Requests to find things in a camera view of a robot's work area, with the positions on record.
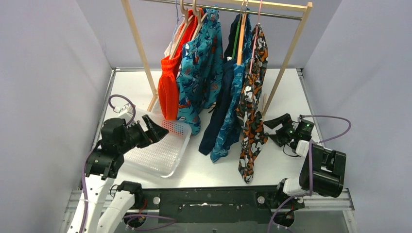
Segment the blue leaf print shorts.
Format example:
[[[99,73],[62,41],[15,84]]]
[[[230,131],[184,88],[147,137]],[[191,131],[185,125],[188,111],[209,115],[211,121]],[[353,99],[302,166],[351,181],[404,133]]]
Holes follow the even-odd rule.
[[[240,92],[243,86],[243,77],[245,74],[245,66],[251,59],[251,23],[249,16],[246,16],[245,31],[244,31],[244,41],[242,49],[242,64],[237,65],[237,56],[234,60],[236,61],[233,65],[234,79],[231,86],[231,102],[229,104],[228,111],[224,118],[224,123],[219,130],[215,146],[210,153],[210,159],[212,162],[218,161],[222,157],[228,155],[228,150],[231,145],[237,143],[240,136],[240,125],[236,117],[236,108],[240,101]]]

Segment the pink wire hanger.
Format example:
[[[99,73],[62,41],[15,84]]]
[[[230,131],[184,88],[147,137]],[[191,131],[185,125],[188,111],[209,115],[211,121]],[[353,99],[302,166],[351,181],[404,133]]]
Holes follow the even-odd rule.
[[[261,15],[262,3],[263,3],[263,0],[260,0],[258,15],[257,15],[257,23],[256,23],[256,26],[255,26],[255,34],[254,34],[254,37],[253,37],[254,40],[253,40],[253,43],[252,43],[252,45],[253,45],[253,47],[252,47],[252,56],[251,56],[251,59],[250,59],[248,74],[252,73],[253,62],[254,62],[254,59],[255,59],[255,51],[256,51],[256,47],[257,47],[256,46],[256,41],[257,41],[257,36],[258,36],[258,28],[259,28],[259,25],[260,25],[260,15]]]

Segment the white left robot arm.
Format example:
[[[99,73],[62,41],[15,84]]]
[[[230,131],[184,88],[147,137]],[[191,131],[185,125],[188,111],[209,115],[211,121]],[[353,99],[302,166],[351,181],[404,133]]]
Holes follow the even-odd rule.
[[[147,129],[139,122],[127,125],[123,118],[110,118],[103,123],[101,140],[88,156],[83,168],[83,192],[69,233],[113,233],[126,212],[144,206],[142,185],[123,181],[106,209],[106,196],[124,163],[124,155],[135,148],[145,148],[161,141],[169,131],[143,115]]]

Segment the orange wooden hanger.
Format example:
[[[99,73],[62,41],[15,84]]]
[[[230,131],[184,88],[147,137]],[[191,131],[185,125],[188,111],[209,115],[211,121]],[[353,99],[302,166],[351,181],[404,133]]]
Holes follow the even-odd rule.
[[[242,3],[241,11],[241,22],[240,22],[240,31],[239,31],[239,44],[238,44],[238,56],[237,56],[237,65],[242,64],[242,49],[243,49],[243,41],[244,41],[244,31],[245,31],[245,23],[246,23],[246,16],[247,16],[247,6],[248,0]]]

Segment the navy blue shorts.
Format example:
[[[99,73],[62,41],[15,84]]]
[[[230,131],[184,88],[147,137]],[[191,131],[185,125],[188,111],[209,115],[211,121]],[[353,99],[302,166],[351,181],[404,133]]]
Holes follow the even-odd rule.
[[[237,53],[234,52],[234,45],[236,44],[235,34],[239,23],[240,15],[237,15],[235,17],[235,20],[231,24],[230,34],[228,37],[228,46],[224,52],[223,79],[221,90],[216,101],[216,106],[213,109],[210,123],[204,132],[202,141],[199,146],[199,152],[203,155],[208,155],[212,152],[219,130],[224,123],[224,118],[231,102],[230,92],[234,79],[233,65],[236,62],[233,57],[237,55]]]

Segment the white plastic basket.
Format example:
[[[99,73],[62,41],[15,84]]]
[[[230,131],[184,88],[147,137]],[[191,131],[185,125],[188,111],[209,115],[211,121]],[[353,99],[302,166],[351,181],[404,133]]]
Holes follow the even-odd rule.
[[[161,114],[136,109],[135,120],[146,129],[143,115],[148,115],[157,125],[169,130],[160,141],[148,147],[134,148],[124,155],[125,164],[137,170],[162,177],[170,177],[178,167],[191,136],[191,127],[179,121],[168,121]]]

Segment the white garment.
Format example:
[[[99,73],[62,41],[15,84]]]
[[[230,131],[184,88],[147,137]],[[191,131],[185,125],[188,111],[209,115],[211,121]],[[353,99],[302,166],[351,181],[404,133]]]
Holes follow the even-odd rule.
[[[179,37],[179,33],[182,30],[183,26],[184,26],[184,22],[182,21],[181,24],[175,28],[175,30],[173,32],[173,35],[172,35],[172,39],[171,39],[169,45],[167,46],[167,48],[164,51],[164,56],[165,57],[170,56],[171,52],[176,47],[177,40],[178,40],[178,37]]]

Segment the green hanger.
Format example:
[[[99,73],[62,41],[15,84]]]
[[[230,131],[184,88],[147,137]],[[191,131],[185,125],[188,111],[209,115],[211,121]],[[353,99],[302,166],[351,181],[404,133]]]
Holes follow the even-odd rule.
[[[236,27],[236,32],[235,32],[235,38],[234,38],[234,45],[233,45],[233,51],[232,51],[232,58],[234,59],[236,56],[236,47],[237,47],[237,42],[238,42],[238,37],[240,33],[240,22],[241,22],[241,16],[239,17],[239,21]]]

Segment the left wooden hanger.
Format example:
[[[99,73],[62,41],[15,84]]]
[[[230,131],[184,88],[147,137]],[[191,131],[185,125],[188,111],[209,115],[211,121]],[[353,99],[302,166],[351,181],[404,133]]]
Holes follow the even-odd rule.
[[[189,16],[189,10],[184,7],[184,1],[180,1],[180,10],[182,15],[184,16],[183,20],[183,28],[178,31],[178,28],[176,28],[175,33],[173,34],[172,41],[170,43],[170,48],[169,48],[169,59],[174,58],[175,54],[177,53],[177,49],[179,48],[179,44],[183,39],[183,36],[185,34],[185,31],[189,27],[190,23],[193,21],[193,16]]]

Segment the wooden clothes rack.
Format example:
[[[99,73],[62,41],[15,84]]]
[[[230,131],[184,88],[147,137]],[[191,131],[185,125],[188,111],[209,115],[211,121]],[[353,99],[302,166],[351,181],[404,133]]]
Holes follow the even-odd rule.
[[[144,50],[144,46],[142,44],[140,34],[137,28],[136,21],[134,19],[132,9],[130,6],[130,3],[128,0],[122,0],[121,1],[127,21],[129,23],[129,28],[131,30],[132,36],[134,38],[141,62],[143,64],[143,69],[146,74],[147,80],[149,82],[150,90],[152,92],[152,99],[149,103],[149,106],[147,108],[148,111],[151,111],[156,104],[158,100],[158,89],[155,87],[155,83],[153,81],[153,77],[150,71],[150,66],[146,57],[146,53]],[[278,86],[280,84],[280,81],[284,75],[284,72],[286,68],[288,67],[289,61],[292,57],[292,54],[295,50],[295,47],[299,41],[299,38],[301,36],[301,33],[306,25],[306,22],[308,20],[308,17],[311,13],[311,10],[313,8],[312,2],[308,2],[306,5],[296,5],[296,4],[285,4],[285,3],[277,3],[277,2],[269,2],[269,1],[258,1],[258,0],[215,0],[214,3],[227,3],[227,4],[232,4],[236,6],[240,6],[241,8],[224,8],[224,7],[219,7],[219,6],[211,6],[211,5],[197,5],[196,1],[194,0],[192,3],[185,3],[183,0],[179,1],[178,4],[181,6],[181,12],[184,17],[186,17],[187,14],[187,7],[192,7],[195,10],[197,8],[209,8],[209,9],[217,9],[221,11],[226,11],[226,12],[235,12],[235,13],[245,13],[249,15],[257,15],[257,16],[264,16],[264,17],[275,17],[275,18],[283,18],[283,19],[292,19],[292,20],[297,20],[299,21],[299,24],[297,26],[296,32],[293,36],[293,39],[291,41],[291,44],[288,48],[288,51],[286,53],[286,56],[284,58],[284,61],[282,63],[282,66],[280,68],[280,71],[278,73],[278,76],[276,78],[276,81],[271,89],[271,92],[269,96],[264,96],[265,102],[263,103],[263,115],[266,115],[266,113],[269,110],[270,104],[272,102],[272,99],[275,95],[276,90],[278,89]],[[242,7],[247,8],[247,6],[250,5],[252,7],[259,7],[259,8],[270,8],[270,9],[276,9],[276,10],[283,10],[283,11],[290,11],[290,12],[301,12],[302,15],[300,17],[295,17],[295,16],[288,16],[288,15],[277,15],[277,14],[269,14],[269,13],[262,13],[260,10],[257,12],[253,12],[247,9],[243,9]]]

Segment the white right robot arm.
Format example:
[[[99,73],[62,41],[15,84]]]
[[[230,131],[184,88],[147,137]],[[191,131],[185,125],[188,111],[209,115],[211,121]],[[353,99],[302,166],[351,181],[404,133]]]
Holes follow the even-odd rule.
[[[303,158],[300,174],[294,178],[284,178],[277,186],[269,204],[279,207],[301,208],[302,198],[316,193],[323,197],[337,198],[343,191],[346,154],[328,149],[312,139],[315,124],[310,115],[300,115],[293,121],[286,113],[264,125],[275,130],[269,137],[281,147],[289,147],[293,158]]]

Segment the orange mesh shorts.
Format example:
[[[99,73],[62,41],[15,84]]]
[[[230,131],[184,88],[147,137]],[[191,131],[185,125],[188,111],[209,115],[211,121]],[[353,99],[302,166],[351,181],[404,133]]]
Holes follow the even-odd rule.
[[[194,16],[191,9],[189,10],[189,16],[193,16],[193,21],[185,31],[174,58],[169,59],[169,56],[167,56],[161,59],[162,74],[158,83],[158,97],[163,117],[166,120],[176,120],[177,118],[179,90],[176,78],[182,61],[182,48],[185,43],[190,41],[197,25],[196,16]]]

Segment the camouflage orange black shorts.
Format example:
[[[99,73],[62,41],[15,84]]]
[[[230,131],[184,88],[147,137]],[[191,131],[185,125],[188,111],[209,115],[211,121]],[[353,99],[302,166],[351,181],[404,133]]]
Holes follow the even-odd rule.
[[[254,34],[255,29],[252,31],[252,43]],[[264,131],[263,115],[259,109],[269,58],[268,45],[261,24],[258,28],[256,46],[252,73],[248,74],[250,65],[248,63],[243,78],[240,103],[237,107],[237,117],[242,129],[238,171],[245,183],[253,180],[255,160],[268,140],[268,134]]]

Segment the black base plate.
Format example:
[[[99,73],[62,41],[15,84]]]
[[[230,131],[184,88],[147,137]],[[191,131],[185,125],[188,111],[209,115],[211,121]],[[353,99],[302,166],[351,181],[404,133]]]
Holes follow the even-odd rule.
[[[127,206],[125,220],[137,230],[149,213],[158,214],[161,225],[173,223],[257,223],[264,232],[290,232],[295,211],[305,207],[302,198],[291,198],[282,185],[195,187],[195,188],[132,188],[117,187],[113,197],[125,189],[134,194]]]

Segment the teal shark print shorts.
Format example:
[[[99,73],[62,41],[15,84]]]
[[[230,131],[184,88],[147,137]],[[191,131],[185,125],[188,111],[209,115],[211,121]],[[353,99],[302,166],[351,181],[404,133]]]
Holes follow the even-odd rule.
[[[206,8],[196,37],[182,50],[177,120],[188,124],[191,134],[201,129],[200,113],[215,106],[223,80],[223,42],[219,11]]]

